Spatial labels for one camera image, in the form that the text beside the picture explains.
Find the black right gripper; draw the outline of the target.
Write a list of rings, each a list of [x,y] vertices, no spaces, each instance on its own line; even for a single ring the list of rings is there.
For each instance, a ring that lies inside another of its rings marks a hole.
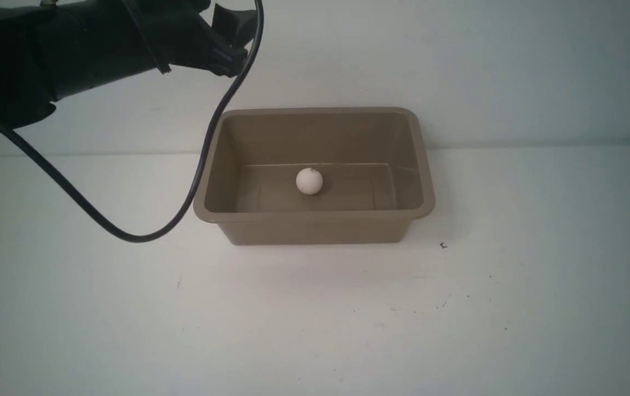
[[[40,7],[35,38],[52,101],[172,65],[235,77],[257,37],[256,10],[209,1],[83,1]]]

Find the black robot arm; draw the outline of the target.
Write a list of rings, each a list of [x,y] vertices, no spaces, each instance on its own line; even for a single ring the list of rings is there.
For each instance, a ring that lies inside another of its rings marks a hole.
[[[0,8],[0,122],[38,123],[64,98],[172,66],[229,78],[263,31],[263,4],[232,10],[210,1],[41,1]]]

